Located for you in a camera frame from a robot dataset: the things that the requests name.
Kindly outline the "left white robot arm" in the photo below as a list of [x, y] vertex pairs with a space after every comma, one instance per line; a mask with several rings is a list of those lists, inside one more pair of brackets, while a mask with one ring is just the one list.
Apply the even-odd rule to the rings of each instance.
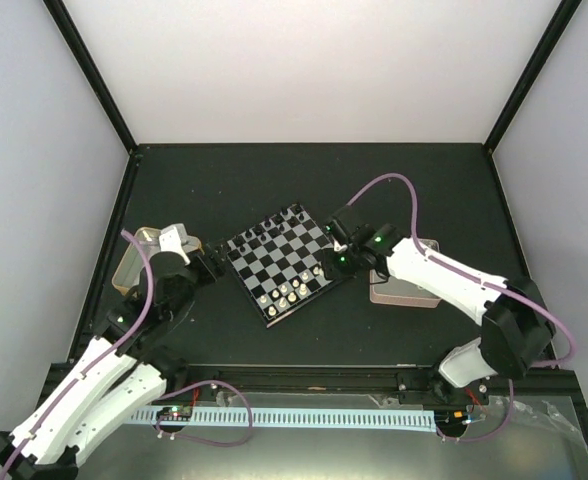
[[74, 479], [93, 451], [139, 408], [188, 388], [186, 362], [163, 340], [198, 289], [224, 273], [209, 245], [142, 259], [135, 283], [98, 322], [75, 366], [37, 410], [0, 431], [1, 478]]

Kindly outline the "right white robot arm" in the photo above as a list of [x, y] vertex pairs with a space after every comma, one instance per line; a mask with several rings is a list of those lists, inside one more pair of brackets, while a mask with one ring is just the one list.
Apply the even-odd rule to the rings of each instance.
[[441, 403], [485, 377], [524, 378], [555, 334], [541, 292], [528, 277], [509, 280], [475, 270], [391, 224], [374, 229], [351, 206], [333, 213], [323, 231], [332, 244], [322, 260], [327, 278], [375, 271], [426, 290], [479, 326], [479, 336], [445, 354], [428, 379], [431, 396]]

